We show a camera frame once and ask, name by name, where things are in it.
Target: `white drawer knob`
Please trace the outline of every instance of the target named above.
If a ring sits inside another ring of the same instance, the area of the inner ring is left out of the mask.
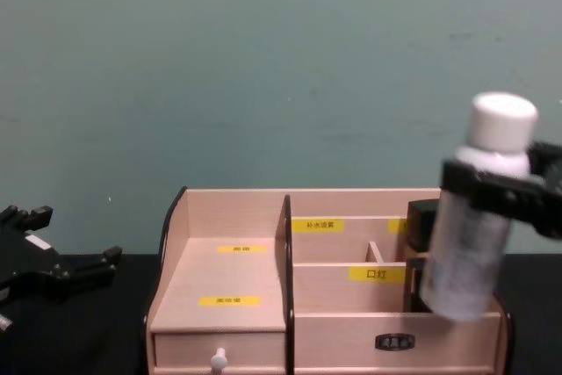
[[[221,372],[228,365],[228,359],[225,350],[222,347],[217,349],[217,352],[211,357],[211,367],[213,371]]]

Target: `bottle cap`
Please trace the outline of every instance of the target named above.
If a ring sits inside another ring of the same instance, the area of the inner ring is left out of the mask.
[[[526,98],[507,92],[484,92],[472,100],[467,143],[504,154],[524,152],[532,141],[537,108]]]

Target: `wooden desk organizer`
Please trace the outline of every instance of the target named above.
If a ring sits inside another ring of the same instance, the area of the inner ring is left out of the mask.
[[[503,374],[495,300],[471,323],[404,312],[407,204],[438,196],[182,189],[145,320],[150,374],[216,373],[218,348],[225,375]]]

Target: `black edge trim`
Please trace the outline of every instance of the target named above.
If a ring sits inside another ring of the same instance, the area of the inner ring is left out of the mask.
[[[285,366],[287,375],[295,373],[295,310],[292,292],[292,220],[291,220],[291,197],[285,195],[283,201],[285,210],[285,269],[287,290],[287,332],[285,334]]]
[[[506,330],[508,331],[508,345],[506,347],[506,363],[503,367],[503,375],[510,375],[511,368],[513,368],[513,356],[515,351],[515,319],[513,315],[508,312],[505,307],[504,300],[499,294],[494,295],[496,301],[503,309],[503,313],[506,315]]]
[[[156,274],[156,281],[153,286],[152,292],[147,303],[147,307],[144,312],[144,317],[142,318],[142,331],[140,333],[140,355],[139,355],[139,374],[148,374],[148,355],[147,355],[147,321],[148,312],[152,306],[152,302],[155,299],[156,292],[158,291],[158,285],[160,284],[160,277],[162,276],[162,268],[164,266],[164,258],[166,257],[166,244],[168,242],[168,230],[169,221],[172,218],[172,214],[176,210],[177,203],[182,198],[182,196],[187,191],[187,186],[183,186],[176,197],[174,198],[172,204],[169,206],[166,212],[166,217],[164,218],[164,224],[162,226],[162,234],[160,237],[160,247],[158,248],[158,258],[160,259],[160,264],[158,266],[158,273]]]

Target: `yellow label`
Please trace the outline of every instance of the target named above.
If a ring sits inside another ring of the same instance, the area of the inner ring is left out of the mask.
[[[344,229],[343,219],[293,220],[292,231],[295,233],[341,233]]]
[[[349,267],[349,281],[372,283],[404,283],[406,267]]]
[[[217,252],[220,254],[259,254],[267,251],[264,245],[240,245],[240,246],[219,246]]]
[[[404,234],[406,233],[406,219],[390,219],[386,223],[386,230],[390,234]]]
[[[260,306],[259,296],[208,296],[199,298],[199,306]]]

